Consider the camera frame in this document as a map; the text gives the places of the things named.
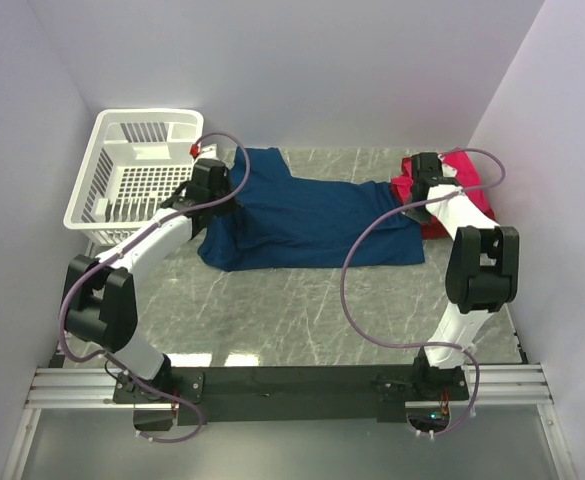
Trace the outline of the blue t shirt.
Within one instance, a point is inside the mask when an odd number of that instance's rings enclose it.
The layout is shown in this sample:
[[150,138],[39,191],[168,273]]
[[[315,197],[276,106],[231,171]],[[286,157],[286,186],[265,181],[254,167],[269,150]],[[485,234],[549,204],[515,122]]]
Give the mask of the blue t shirt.
[[338,268],[361,233],[399,202],[387,182],[354,184],[291,175],[276,148],[235,152],[240,208],[216,217],[198,249],[226,272]]

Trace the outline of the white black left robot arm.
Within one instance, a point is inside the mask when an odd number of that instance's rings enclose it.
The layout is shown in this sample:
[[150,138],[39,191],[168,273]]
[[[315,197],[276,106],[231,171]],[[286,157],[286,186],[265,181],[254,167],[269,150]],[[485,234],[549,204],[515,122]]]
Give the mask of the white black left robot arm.
[[68,265],[61,331],[97,345],[137,378],[136,389],[158,402],[178,391],[170,359],[138,331],[137,287],[168,254],[216,217],[239,208],[229,169],[212,158],[194,162],[191,177],[161,203],[149,222],[119,245]]

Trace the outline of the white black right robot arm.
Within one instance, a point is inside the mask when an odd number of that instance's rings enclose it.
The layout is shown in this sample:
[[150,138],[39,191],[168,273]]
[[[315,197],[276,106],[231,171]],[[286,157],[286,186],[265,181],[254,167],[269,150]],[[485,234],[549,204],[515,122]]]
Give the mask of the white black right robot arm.
[[417,153],[409,163],[408,200],[418,206],[408,216],[423,225],[438,223],[453,240],[445,275],[448,304],[410,377],[414,393],[432,399],[460,385],[475,336],[516,297],[520,239],[515,228],[499,225],[475,205],[441,154]]

